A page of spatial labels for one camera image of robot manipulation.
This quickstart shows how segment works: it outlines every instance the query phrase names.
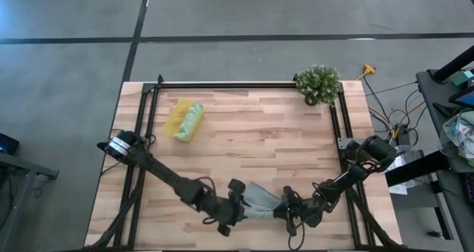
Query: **computer monitor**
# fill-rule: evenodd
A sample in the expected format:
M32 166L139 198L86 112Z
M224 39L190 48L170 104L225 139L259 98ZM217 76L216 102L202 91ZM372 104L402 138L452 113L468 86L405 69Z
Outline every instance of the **computer monitor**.
M451 96L450 102L463 107L474 108L474 86Z

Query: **butcher block tabletop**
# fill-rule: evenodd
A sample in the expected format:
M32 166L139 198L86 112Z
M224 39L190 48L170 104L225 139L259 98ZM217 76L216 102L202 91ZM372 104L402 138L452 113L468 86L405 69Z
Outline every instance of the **butcher block tabletop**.
M354 137L373 135L362 84L342 83ZM134 129L142 85L142 82L124 83L113 129ZM143 131L150 99L145 108ZM204 105L203 119L190 143L178 142L164 134L164 123L178 99L192 99ZM341 134L345 136L337 104L336 109ZM276 196L281 196L283 187L289 185L307 198L314 190L312 182L333 179L341 173L329 106L306 105L296 89L160 89L153 134L156 142L150 152L160 162L191 179L211 177L219 196L227 197L227 185L235 178L247 185L255 182ZM106 156L103 168L115 163ZM118 213L126 169L127 166L120 164L100 178L85 245L93 244ZM401 243L384 174L373 174L364 181L364 186L370 211L389 236ZM124 244L131 213L125 220ZM201 223L206 216L181 203L172 188L147 173L135 249L288 249L288 233L282 219L246 219L232 228L229 237L224 237L217 232L217 223ZM360 216L358 220L364 243ZM299 228L293 247L299 244L300 238ZM318 227L306 227L302 250L328 248L353 248L345 201L340 201L332 213L325 213Z

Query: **gray floor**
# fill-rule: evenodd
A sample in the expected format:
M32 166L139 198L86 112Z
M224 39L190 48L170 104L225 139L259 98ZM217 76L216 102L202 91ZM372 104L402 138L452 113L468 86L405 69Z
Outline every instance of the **gray floor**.
M132 36L140 1L0 0L0 38ZM460 33L473 28L470 0L150 0L142 35ZM335 66L342 79L355 79L370 63L377 74L368 80L374 90L383 90L414 82L416 72L446 64L473 41L140 44L130 80L155 80L159 73L168 81L288 80L312 64ZM96 143L107 138L129 49L129 44L0 46L0 132L20 140L20 157L61 170L39 198L31 193L17 251L82 246L103 159ZM415 89L410 85L379 97L389 111L403 107ZM376 106L372 97L367 100ZM417 129L416 147L434 151L437 138L427 113ZM438 230L432 210L395 211L406 245L460 250L457 241L424 234Z

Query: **potted plant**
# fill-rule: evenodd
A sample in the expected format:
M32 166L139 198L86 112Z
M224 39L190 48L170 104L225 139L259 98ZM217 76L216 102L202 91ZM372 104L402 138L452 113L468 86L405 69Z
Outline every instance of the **potted plant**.
M313 65L295 75L296 89L307 105L332 104L342 86L334 67Z

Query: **gray cloth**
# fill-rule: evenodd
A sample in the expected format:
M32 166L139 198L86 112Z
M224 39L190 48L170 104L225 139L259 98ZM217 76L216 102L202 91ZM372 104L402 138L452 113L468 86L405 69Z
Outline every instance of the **gray cloth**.
M274 219L273 210L281 203L281 199L269 193L265 188L251 182L244 192L244 215L249 219Z

